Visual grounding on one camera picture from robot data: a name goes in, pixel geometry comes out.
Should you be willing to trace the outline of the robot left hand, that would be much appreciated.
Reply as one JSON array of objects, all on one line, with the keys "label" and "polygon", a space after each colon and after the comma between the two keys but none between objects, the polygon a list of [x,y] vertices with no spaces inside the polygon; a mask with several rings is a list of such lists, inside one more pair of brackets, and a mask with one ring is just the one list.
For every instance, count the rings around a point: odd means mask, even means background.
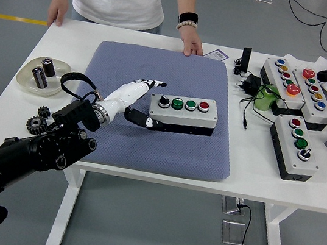
[{"label": "robot left hand", "polygon": [[131,108],[138,99],[143,97],[153,87],[165,87],[166,83],[157,80],[139,79],[128,84],[124,84],[112,92],[103,101],[98,101],[93,105],[96,116],[102,126],[109,125],[117,115],[123,113],[127,121],[144,128],[162,128],[163,123],[152,119],[141,111]]}]

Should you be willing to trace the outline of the person's left hand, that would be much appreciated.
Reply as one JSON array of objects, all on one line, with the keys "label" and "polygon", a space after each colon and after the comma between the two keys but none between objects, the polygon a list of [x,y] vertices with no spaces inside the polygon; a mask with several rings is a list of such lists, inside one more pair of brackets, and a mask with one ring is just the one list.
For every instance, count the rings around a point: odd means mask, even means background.
[{"label": "person's left hand", "polygon": [[184,25],[178,29],[183,42],[183,53],[185,56],[199,55],[203,56],[203,46],[196,28],[190,25]]}]

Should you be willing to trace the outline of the person's right hand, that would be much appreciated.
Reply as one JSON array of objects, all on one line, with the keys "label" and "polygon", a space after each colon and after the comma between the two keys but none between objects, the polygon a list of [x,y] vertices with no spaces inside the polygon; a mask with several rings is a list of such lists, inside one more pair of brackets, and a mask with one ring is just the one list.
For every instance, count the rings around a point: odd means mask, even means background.
[{"label": "person's right hand", "polygon": [[68,0],[51,0],[47,11],[47,25],[56,23],[57,26],[63,24],[65,14],[69,9]]}]

